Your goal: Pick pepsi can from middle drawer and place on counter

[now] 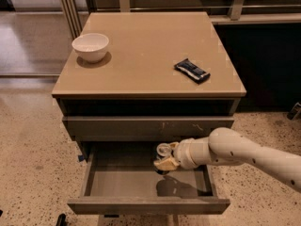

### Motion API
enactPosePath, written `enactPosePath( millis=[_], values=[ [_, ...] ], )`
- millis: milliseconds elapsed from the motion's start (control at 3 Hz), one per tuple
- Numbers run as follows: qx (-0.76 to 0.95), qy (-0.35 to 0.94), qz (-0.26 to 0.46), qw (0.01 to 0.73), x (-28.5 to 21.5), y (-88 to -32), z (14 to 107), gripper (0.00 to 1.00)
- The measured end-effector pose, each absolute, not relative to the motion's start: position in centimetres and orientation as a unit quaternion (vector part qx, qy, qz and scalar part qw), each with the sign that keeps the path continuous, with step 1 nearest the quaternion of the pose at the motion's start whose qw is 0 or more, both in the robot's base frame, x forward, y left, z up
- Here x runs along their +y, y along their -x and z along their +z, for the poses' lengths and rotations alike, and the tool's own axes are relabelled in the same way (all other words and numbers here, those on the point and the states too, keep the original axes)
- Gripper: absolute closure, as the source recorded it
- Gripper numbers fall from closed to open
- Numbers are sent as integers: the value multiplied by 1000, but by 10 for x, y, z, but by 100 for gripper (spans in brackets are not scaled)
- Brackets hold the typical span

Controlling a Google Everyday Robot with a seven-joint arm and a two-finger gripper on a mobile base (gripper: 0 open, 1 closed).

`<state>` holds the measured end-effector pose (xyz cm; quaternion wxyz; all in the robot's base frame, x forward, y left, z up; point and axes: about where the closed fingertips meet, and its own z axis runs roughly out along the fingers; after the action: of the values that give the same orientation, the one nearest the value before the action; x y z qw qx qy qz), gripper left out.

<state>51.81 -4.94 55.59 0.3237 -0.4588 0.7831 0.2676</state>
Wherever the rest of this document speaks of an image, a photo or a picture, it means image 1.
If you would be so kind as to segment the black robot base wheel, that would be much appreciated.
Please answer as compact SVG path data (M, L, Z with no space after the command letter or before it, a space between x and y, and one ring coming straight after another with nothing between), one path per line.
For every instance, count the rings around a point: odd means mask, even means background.
M301 112L301 103L297 102L287 115L289 120L295 120Z

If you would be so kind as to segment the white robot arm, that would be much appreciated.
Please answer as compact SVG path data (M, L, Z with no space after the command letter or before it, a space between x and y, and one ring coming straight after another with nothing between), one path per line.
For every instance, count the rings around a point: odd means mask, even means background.
M301 156L264 147L226 127L214 129L203 138L161 143L153 165L167 172L201 165L230 166L247 163L286 186L301 191Z

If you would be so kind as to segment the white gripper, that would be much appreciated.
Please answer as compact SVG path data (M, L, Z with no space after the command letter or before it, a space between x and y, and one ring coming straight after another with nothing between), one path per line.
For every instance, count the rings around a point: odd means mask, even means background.
M157 159L153 165L161 171L173 171L181 166L185 170L195 169L211 162L208 138L185 139L169 143L173 156Z

